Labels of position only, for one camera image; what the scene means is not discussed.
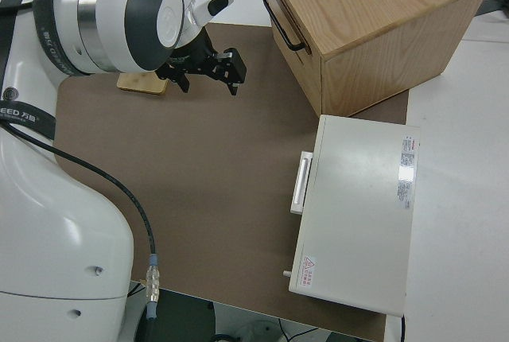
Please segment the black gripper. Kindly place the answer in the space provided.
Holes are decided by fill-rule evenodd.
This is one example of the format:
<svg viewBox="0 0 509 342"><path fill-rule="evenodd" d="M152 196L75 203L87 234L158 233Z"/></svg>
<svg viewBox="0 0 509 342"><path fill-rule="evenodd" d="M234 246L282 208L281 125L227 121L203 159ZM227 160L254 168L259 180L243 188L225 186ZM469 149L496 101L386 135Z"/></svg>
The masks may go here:
<svg viewBox="0 0 509 342"><path fill-rule="evenodd" d="M217 52L207 30L202 29L188 44L175 48L155 72L162 80L172 80L184 93L188 93L190 86L185 74L200 74L224 82L230 94L237 96L239 85L245 81L247 67L236 48Z"/></svg>

